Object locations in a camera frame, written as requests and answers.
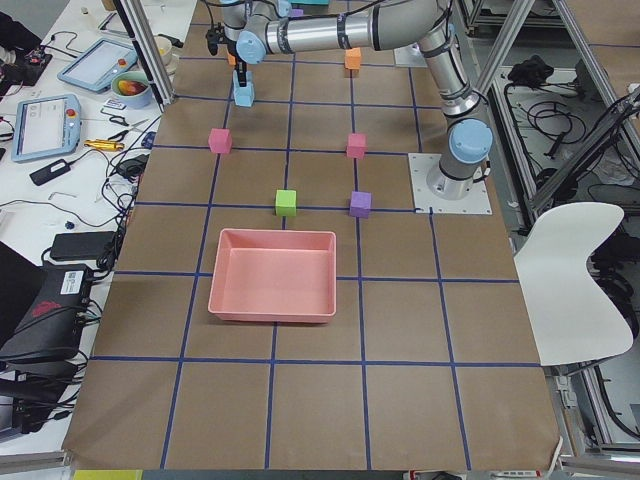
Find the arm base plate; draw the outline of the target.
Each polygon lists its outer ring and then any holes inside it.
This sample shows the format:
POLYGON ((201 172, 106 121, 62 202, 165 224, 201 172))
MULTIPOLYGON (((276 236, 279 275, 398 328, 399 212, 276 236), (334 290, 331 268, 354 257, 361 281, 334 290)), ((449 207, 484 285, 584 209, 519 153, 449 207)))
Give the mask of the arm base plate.
POLYGON ((393 50, 394 64, 400 68, 426 68, 419 45, 414 43, 393 50))
POLYGON ((440 154, 409 153, 414 211, 421 214, 491 215, 481 168, 466 180, 453 180, 440 169, 440 154))

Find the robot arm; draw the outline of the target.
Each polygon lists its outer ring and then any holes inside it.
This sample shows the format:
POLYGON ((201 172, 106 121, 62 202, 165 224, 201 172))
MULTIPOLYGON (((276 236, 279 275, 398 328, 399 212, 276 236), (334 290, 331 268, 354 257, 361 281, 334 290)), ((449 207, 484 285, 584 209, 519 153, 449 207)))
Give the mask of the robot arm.
POLYGON ((289 1, 202 1, 210 17, 205 38, 212 56, 218 46, 226 45, 232 55, 250 64, 267 56, 266 34, 261 32, 271 21, 288 19, 289 1))
POLYGON ((449 1, 373 1, 338 14, 293 17, 287 1, 243 1, 223 7, 223 31, 239 60, 258 64, 274 54, 416 46, 438 89, 447 145, 427 174, 430 191, 460 200, 493 144, 478 116, 481 95, 464 70, 449 1))

